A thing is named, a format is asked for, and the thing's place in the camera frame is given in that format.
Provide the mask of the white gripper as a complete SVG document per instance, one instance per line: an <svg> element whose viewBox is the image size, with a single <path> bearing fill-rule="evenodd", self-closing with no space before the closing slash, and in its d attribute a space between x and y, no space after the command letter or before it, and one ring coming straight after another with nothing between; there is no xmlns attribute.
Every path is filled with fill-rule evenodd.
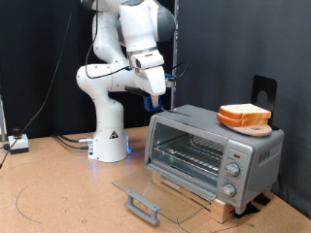
<svg viewBox="0 0 311 233"><path fill-rule="evenodd" d="M137 87L152 95L153 108L158 108L158 95L162 95L166 91L163 68L161 66L157 66L149 69L136 69L134 82Z"/></svg>

